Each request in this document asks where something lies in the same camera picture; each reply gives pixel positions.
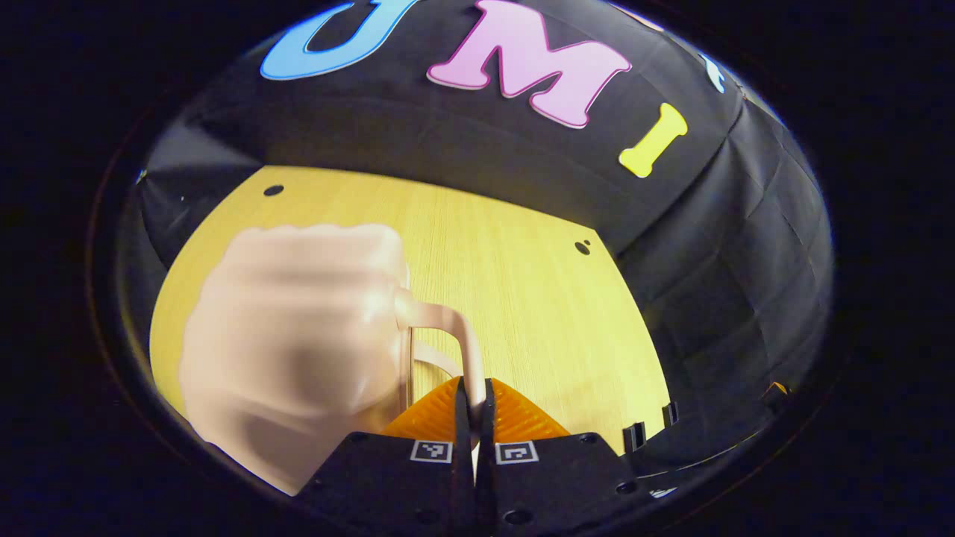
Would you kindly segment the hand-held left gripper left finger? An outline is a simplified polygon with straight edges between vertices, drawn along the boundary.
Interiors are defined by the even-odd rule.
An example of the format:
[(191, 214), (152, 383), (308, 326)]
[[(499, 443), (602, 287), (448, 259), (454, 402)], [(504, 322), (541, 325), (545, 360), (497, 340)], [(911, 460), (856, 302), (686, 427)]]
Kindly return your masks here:
[(446, 393), (450, 432), (435, 439), (354, 431), (295, 496), (319, 537), (473, 537), (469, 401)]

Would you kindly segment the black backdrop cloth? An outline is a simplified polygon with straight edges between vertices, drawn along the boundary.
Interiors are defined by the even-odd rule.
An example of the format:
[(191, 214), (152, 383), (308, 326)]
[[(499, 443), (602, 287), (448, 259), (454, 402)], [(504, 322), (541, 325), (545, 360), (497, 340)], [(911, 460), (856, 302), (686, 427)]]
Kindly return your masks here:
[(477, 0), (420, 0), (358, 64), (294, 81), (260, 74), (262, 45), (188, 103), (140, 181), (141, 214), (171, 266), (216, 204), (273, 166), (372, 172), (477, 194), (594, 229), (649, 336), (686, 430), (679, 459), (728, 448), (818, 360), (833, 286), (821, 187), (748, 76), (599, 0), (504, 0), (542, 14), (553, 50), (594, 40), (631, 63), (580, 130), (530, 108), (559, 76), (508, 98), (426, 81), (480, 20)]

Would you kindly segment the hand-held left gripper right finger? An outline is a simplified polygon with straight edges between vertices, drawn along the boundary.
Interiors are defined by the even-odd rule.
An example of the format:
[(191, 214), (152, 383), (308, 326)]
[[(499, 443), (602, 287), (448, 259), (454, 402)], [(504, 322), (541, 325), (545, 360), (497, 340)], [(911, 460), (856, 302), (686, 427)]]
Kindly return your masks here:
[(486, 381), (475, 516), (489, 537), (623, 537), (654, 507), (648, 487), (594, 432), (503, 442)]

